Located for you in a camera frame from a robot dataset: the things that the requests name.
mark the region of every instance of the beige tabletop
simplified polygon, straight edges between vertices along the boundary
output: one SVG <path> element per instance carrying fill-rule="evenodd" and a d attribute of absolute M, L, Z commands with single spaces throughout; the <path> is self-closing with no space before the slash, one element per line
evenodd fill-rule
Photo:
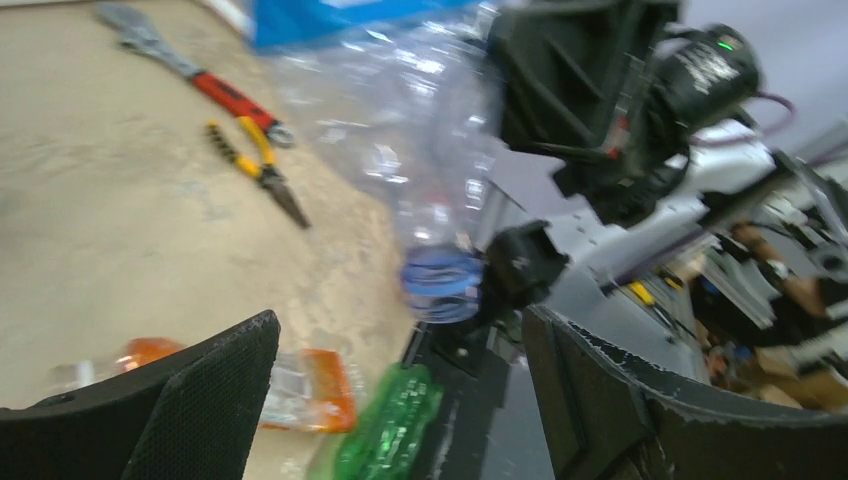
<path fill-rule="evenodd" d="M 282 112 L 261 62 L 208 11 L 134 5 Z M 217 119 L 251 147 L 228 114 L 116 48 L 91 8 L 0 10 L 0 405 L 46 396 L 58 364 L 108 358 L 134 337 L 198 342 L 266 308 L 283 348 L 337 349 L 373 385 L 412 326 L 387 210 L 307 146 L 278 151 L 314 224 L 299 231 L 206 143 Z M 318 441 L 260 431 L 245 478 L 302 477 Z"/>

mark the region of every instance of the pliers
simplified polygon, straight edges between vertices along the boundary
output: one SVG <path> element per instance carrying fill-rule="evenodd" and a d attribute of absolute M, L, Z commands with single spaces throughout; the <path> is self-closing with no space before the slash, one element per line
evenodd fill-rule
<path fill-rule="evenodd" d="M 239 170 L 246 173 L 250 178 L 256 180 L 260 187 L 267 190 L 271 194 L 274 201 L 279 204 L 283 210 L 297 223 L 302 229 L 307 229 L 311 226 L 309 220 L 300 209 L 297 201 L 286 185 L 286 178 L 277 170 L 275 164 L 274 150 L 268 143 L 268 139 L 263 134 L 262 129 L 251 117 L 237 117 L 244 130 L 250 138 L 259 147 L 259 153 L 262 156 L 262 163 L 256 163 L 246 156 L 239 153 L 232 144 L 224 137 L 221 128 L 217 122 L 210 121 L 206 125 L 206 132 L 212 144 L 218 150 L 218 153 L 227 161 L 236 166 Z"/>

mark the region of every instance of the purple cable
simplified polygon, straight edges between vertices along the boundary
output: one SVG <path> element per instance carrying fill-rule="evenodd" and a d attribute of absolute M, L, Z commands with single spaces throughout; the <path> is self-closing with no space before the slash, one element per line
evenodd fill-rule
<path fill-rule="evenodd" d="M 780 95 L 775 95 L 773 93 L 765 92 L 759 92 L 754 95 L 753 98 L 762 98 L 764 100 L 770 100 L 772 102 L 780 104 L 781 106 L 783 106 L 783 108 L 786 109 L 786 115 L 782 119 L 780 119 L 780 121 L 775 122 L 773 125 L 769 125 L 768 127 L 763 128 L 760 133 L 731 135 L 730 137 L 719 138 L 716 140 L 703 140 L 697 137 L 692 137 L 692 145 L 696 147 L 727 147 L 730 145 L 737 145 L 739 143 L 745 143 L 751 140 L 757 140 L 763 137 L 774 135 L 775 133 L 788 127 L 793 121 L 795 121 L 795 116 L 797 115 L 795 105 L 787 98 L 781 97 Z"/>
<path fill-rule="evenodd" d="M 839 160 L 838 154 L 846 149 L 848 149 L 848 141 L 842 142 L 839 145 L 826 151 L 825 153 L 818 155 L 813 159 L 810 159 L 808 163 L 812 167 L 827 166 L 829 163 Z M 696 230 L 685 235 L 683 238 L 674 242 L 670 247 L 668 247 L 664 251 L 646 258 L 645 260 L 639 262 L 635 267 L 627 270 L 626 272 L 616 277 L 615 280 L 613 280 L 613 284 L 626 285 L 630 283 L 635 278 L 637 278 L 642 272 L 651 269 L 656 265 L 662 265 L 663 263 L 673 258 L 675 255 L 678 255 L 681 250 L 686 248 L 687 245 L 693 242 L 697 242 L 708 234 L 709 232 L 707 231 Z"/>

